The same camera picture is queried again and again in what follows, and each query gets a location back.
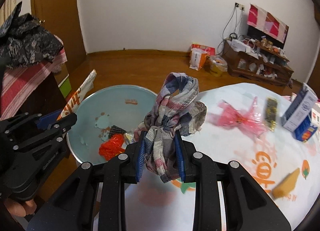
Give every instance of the red plastic bag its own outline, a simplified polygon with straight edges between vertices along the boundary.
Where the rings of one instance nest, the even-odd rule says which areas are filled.
[[[121,148],[123,143],[123,134],[114,134],[112,138],[100,146],[99,154],[109,161],[113,157],[124,152],[124,149]]]
[[[219,105],[223,109],[221,115],[207,113],[207,120],[215,126],[224,126],[229,129],[238,127],[239,130],[254,139],[260,137],[261,134],[268,129],[261,123],[261,114],[256,113],[257,97],[253,99],[253,103],[248,111],[238,111],[226,101],[222,100]]]

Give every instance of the red striped cloth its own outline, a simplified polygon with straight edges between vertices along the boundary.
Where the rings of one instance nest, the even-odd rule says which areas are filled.
[[[13,117],[52,69],[66,61],[66,52],[63,48],[53,63],[44,61],[29,68],[7,69],[2,82],[0,120]]]

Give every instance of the cardboard box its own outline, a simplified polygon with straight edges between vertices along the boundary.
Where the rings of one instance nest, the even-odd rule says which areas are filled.
[[[291,132],[295,131],[308,116],[317,100],[315,92],[307,84],[303,83],[297,97],[281,117],[282,126]]]
[[[297,140],[306,142],[320,127],[320,110],[314,105],[311,112],[294,131]]]

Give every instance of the tied pink plastic bag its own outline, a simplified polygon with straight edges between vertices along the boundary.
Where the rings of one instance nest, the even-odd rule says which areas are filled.
[[[255,112],[257,97],[253,99],[248,111],[238,111],[224,100],[220,101],[218,106],[223,109],[221,115],[207,113],[208,122],[215,126],[224,126],[229,129],[238,127],[243,134],[253,140],[268,130],[260,121],[261,114]]]

